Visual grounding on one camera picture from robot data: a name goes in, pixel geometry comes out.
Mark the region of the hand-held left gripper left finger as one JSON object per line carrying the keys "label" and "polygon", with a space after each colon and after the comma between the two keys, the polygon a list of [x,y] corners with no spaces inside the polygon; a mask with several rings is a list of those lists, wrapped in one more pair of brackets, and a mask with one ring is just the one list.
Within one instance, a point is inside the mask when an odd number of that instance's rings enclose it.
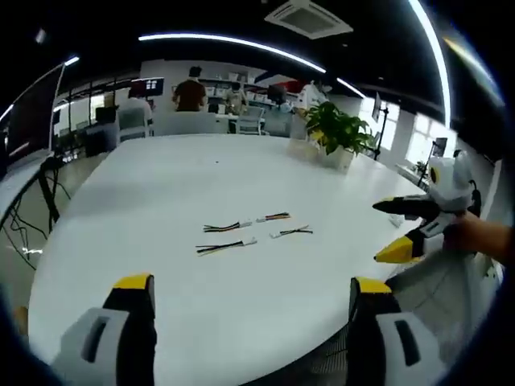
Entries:
{"label": "hand-held left gripper left finger", "polygon": [[153,385],[156,344],[155,277],[140,273],[64,332],[51,366],[65,385]]}

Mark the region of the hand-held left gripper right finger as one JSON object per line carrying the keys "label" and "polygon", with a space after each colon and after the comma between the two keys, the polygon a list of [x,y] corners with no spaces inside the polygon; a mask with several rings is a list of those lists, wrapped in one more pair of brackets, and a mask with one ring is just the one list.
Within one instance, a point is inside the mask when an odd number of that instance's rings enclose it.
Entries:
{"label": "hand-held left gripper right finger", "polygon": [[351,279],[347,327],[347,385],[435,385],[446,371],[436,337],[383,281]]}

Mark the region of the person's right hand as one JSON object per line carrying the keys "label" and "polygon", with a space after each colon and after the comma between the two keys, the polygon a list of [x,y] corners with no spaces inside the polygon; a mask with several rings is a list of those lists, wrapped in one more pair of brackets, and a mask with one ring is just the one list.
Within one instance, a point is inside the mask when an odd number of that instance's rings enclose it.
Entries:
{"label": "person's right hand", "polygon": [[514,265],[514,227],[466,211],[445,229],[444,240],[449,248],[483,253],[504,266]]}

